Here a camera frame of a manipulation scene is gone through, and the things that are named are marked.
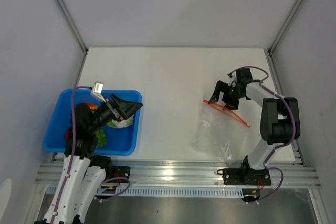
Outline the white green toy cabbage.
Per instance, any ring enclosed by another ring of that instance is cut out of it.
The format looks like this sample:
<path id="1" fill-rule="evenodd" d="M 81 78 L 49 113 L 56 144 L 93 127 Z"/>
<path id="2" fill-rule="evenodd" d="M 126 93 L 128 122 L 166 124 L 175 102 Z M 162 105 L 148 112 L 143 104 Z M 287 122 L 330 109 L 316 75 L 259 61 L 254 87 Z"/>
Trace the white green toy cabbage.
<path id="1" fill-rule="evenodd" d="M 128 118 L 127 120 L 121 120 L 121 121 L 111 120 L 107 124 L 107 126 L 114 129 L 122 129 L 130 127 L 132 124 L 133 124 L 133 118 Z"/>

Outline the red orange toy mango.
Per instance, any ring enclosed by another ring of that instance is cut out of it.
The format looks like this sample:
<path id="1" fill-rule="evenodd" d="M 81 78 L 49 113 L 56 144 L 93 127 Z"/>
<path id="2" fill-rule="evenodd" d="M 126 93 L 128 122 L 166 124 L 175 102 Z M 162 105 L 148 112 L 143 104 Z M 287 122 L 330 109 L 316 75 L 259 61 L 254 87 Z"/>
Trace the red orange toy mango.
<path id="1" fill-rule="evenodd" d="M 99 106 L 93 103 L 87 103 L 87 106 L 91 109 L 91 110 L 96 110 Z"/>

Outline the clear zip top bag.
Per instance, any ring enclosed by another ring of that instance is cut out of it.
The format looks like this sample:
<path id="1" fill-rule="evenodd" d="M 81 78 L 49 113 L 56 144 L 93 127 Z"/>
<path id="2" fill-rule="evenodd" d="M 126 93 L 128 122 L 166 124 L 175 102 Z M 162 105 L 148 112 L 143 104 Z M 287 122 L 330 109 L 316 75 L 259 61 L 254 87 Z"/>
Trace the clear zip top bag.
<path id="1" fill-rule="evenodd" d="M 249 138 L 250 124 L 234 111 L 203 100 L 191 146 L 220 162 L 241 161 Z"/>

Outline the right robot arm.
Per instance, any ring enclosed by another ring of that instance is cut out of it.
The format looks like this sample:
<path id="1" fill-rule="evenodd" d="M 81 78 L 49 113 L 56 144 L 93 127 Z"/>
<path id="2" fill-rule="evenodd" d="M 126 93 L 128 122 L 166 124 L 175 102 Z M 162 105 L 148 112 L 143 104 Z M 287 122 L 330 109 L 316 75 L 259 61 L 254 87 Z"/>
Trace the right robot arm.
<path id="1" fill-rule="evenodd" d="M 209 104 L 224 102 L 224 107 L 238 109 L 240 99 L 253 100 L 261 107 L 260 136 L 255 149 L 247 155 L 237 169 L 240 179 L 251 184 L 268 170 L 267 164 L 283 147 L 300 136 L 298 100 L 283 97 L 255 79 L 252 66 L 240 67 L 228 74 L 231 83 L 218 80 Z"/>

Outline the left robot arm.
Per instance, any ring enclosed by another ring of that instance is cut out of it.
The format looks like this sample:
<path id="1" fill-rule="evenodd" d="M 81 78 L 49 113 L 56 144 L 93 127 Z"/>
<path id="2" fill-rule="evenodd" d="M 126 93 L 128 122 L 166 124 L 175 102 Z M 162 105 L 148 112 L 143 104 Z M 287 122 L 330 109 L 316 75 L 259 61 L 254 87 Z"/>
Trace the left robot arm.
<path id="1" fill-rule="evenodd" d="M 65 158 L 61 177 L 53 200 L 39 223 L 84 223 L 91 202 L 102 183 L 124 180 L 114 177 L 111 158 L 95 155 L 98 144 L 96 133 L 110 121 L 122 122 L 135 115 L 142 102 L 127 101 L 115 94 L 100 101 L 93 110 L 86 103 L 74 103 L 71 97 L 71 126 L 67 131 Z"/>

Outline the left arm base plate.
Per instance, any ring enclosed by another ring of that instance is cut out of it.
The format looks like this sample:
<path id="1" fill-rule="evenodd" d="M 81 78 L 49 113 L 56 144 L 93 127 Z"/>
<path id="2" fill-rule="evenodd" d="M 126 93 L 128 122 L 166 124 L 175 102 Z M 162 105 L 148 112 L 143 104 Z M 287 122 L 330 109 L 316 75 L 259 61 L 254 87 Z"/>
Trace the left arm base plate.
<path id="1" fill-rule="evenodd" d="M 106 179 L 119 177 L 119 179 L 113 180 L 112 183 L 127 184 L 128 182 L 124 179 L 124 177 L 130 178 L 130 174 L 131 168 L 129 166 L 114 166 L 112 171 L 107 175 Z"/>

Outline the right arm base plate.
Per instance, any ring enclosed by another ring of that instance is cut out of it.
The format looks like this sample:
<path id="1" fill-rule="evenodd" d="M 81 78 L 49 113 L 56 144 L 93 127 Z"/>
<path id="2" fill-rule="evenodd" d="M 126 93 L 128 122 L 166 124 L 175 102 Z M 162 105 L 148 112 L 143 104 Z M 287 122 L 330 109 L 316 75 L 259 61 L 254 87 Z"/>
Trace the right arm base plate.
<path id="1" fill-rule="evenodd" d="M 267 169 L 226 168 L 223 169 L 222 177 L 225 185 L 234 186 L 270 186 L 271 179 Z"/>

